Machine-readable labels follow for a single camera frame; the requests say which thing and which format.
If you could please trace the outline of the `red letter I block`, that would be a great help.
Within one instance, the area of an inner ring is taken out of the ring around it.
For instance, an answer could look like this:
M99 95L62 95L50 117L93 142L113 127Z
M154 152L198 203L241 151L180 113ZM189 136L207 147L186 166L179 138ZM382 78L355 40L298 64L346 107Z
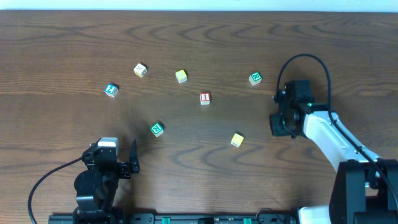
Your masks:
M210 98L209 92L200 93L200 104L201 105L209 105L210 102L211 102L211 98Z

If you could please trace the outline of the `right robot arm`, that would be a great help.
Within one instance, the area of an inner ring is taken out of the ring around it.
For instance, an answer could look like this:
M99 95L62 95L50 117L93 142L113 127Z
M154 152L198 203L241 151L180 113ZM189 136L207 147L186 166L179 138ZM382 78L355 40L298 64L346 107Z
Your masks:
M313 141L336 171L330 202L302 207L297 223L397 223L397 160L361 144L327 103L316 103L308 80L294 80L274 96L273 136Z

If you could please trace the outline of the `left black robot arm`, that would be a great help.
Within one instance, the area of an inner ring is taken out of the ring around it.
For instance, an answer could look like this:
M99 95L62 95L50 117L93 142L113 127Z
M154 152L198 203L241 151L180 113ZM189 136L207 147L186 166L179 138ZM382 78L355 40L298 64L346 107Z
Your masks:
M140 165L136 141L132 142L127 162L118 161L117 138L101 138L82 154L87 170L74 182L78 207L73 223L127 223L122 211L113 206L119 180L138 174Z

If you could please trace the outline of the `yellow block near right arm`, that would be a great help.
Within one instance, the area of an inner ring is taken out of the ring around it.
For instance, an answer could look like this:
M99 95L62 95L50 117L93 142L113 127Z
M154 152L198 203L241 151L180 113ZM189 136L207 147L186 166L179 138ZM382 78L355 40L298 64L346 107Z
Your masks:
M235 133L234 136L231 139L231 144L235 147L240 147L240 145L242 144L244 140L244 137L238 133Z

